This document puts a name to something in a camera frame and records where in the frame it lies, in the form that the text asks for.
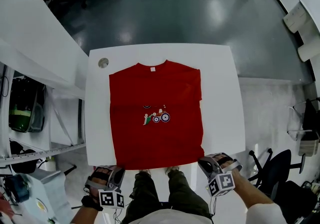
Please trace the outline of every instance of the olive green pants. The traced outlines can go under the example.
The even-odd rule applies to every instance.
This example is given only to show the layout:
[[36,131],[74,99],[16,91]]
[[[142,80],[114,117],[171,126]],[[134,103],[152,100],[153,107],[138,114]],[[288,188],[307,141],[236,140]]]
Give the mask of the olive green pants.
[[[189,187],[183,172],[171,171],[168,176],[170,208],[188,214],[204,216],[211,220],[208,204]],[[146,172],[135,175],[132,195],[133,200],[126,210],[123,224],[129,224],[164,208],[159,202],[155,184]]]

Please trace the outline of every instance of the round hole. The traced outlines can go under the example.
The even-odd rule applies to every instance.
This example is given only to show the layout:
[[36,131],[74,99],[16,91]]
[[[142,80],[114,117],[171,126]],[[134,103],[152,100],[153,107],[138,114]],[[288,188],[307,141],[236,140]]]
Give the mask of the round hole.
[[109,64],[109,60],[107,58],[101,58],[98,62],[98,66],[100,68],[106,68],[108,64]]

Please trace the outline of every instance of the shoe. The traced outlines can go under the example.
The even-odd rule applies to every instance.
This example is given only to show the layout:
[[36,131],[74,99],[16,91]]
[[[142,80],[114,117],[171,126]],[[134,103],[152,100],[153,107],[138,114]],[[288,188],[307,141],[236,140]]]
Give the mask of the shoe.
[[179,166],[169,166],[166,167],[165,170],[165,174],[168,175],[168,173],[170,173],[171,171],[179,171]]
[[147,173],[147,174],[149,174],[151,176],[151,172],[150,172],[149,169],[139,170],[139,173],[141,173],[141,172],[145,172],[145,173]]

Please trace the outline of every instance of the white desk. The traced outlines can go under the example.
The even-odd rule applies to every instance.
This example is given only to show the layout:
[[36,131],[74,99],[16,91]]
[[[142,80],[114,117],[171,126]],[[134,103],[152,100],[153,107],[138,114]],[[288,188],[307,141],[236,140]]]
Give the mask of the white desk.
[[[99,68],[102,58],[109,60]],[[245,150],[245,122],[238,76],[228,46],[145,44],[95,49],[90,52],[85,89],[85,138],[89,165],[116,164],[110,125],[109,74],[140,62],[166,59],[201,70],[202,147],[205,154]]]

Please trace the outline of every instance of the white shirt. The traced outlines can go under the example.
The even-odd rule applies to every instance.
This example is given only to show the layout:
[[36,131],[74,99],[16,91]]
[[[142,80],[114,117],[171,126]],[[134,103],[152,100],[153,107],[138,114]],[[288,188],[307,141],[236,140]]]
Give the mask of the white shirt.
[[[281,209],[276,204],[257,204],[248,209],[246,224],[286,224]],[[212,224],[206,217],[164,209],[153,212],[130,224]]]

